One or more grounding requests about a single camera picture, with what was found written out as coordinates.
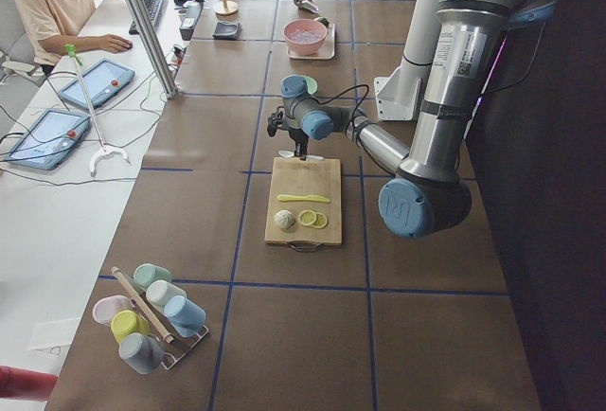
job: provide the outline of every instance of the white table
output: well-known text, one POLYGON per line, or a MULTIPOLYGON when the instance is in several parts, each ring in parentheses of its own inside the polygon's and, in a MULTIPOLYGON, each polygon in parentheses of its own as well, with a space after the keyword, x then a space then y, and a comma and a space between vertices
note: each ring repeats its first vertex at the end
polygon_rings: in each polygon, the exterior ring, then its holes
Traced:
MULTIPOLYGON (((114 33, 134 41, 133 49, 109 55, 92 51, 80 55, 84 67, 102 57, 124 63, 135 70, 130 86, 98 109, 101 130, 108 143, 123 146, 150 128, 162 113, 165 96, 139 36, 128 36, 131 15, 124 0, 103 0, 82 35, 114 33), (149 92, 142 111, 139 104, 149 92)), ((173 45, 183 45, 179 18, 169 4, 157 29, 166 54, 173 45)), ((74 71, 70 58, 62 58, 56 71, 74 71)), ((56 88, 72 77, 51 80, 56 88)), ((41 87, 19 122, 31 125, 45 108, 64 109, 48 83, 41 87)), ((14 132, 22 132, 19 125, 14 132)), ((127 182, 90 183, 55 187, 8 174, 0 175, 0 365, 58 374, 68 345, 52 353, 30 348, 36 326, 51 323, 43 332, 43 341, 58 336, 57 321, 81 317, 108 251, 137 176, 141 160, 153 135, 152 128, 132 145, 126 146, 131 163, 120 155, 98 162, 95 180, 129 178, 127 182)), ((16 140, 5 140, 0 152, 6 152, 16 140)), ((89 161, 99 148, 95 129, 66 161, 53 171, 37 171, 11 164, 1 168, 24 176, 55 183, 92 180, 89 161)), ((62 338, 69 339, 73 333, 62 338)), ((0 410, 41 410, 40 402, 0 400, 0 410)))

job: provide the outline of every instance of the red object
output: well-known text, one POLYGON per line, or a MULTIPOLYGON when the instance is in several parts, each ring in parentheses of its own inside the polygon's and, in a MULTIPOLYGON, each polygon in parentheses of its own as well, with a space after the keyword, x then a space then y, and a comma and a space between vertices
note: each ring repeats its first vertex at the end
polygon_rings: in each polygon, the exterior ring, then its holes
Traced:
POLYGON ((0 398, 45 402, 55 387, 57 376, 39 371, 0 366, 0 398))

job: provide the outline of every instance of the person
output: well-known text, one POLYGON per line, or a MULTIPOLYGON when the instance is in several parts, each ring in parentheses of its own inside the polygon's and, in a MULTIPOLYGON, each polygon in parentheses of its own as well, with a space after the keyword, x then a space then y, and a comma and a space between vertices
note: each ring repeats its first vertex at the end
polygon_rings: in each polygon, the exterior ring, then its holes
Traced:
POLYGON ((114 34, 79 37, 84 24, 95 11, 94 0, 15 0, 27 36, 35 49, 34 61, 46 75, 73 44, 79 52, 102 49, 120 53, 133 43, 114 34))

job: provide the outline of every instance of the wooden cutting board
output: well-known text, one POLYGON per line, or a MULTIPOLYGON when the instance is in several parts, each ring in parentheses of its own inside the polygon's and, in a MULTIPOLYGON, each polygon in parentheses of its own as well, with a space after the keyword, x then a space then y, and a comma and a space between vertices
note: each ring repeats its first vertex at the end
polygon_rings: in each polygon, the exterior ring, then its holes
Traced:
POLYGON ((338 159, 303 161, 296 157, 276 157, 267 204, 265 241, 284 244, 309 242, 340 245, 342 238, 341 161, 338 159), (322 195, 330 198, 330 202, 281 202, 277 199, 278 194, 322 195), (290 228, 283 230, 274 222, 274 215, 281 209, 290 210, 295 218, 305 209, 322 212, 329 218, 329 224, 325 228, 318 229, 296 222, 290 228))

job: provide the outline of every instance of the yellow cup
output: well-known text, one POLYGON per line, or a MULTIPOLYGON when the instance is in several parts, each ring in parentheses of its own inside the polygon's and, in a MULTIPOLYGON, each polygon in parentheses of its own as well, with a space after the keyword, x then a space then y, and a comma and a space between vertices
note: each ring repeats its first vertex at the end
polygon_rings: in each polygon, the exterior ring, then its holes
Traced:
POLYGON ((123 310, 122 312, 116 313, 112 318, 110 324, 112 334, 116 341, 120 344, 122 340, 134 332, 142 333, 143 335, 150 335, 150 323, 147 319, 142 317, 132 310, 123 310))

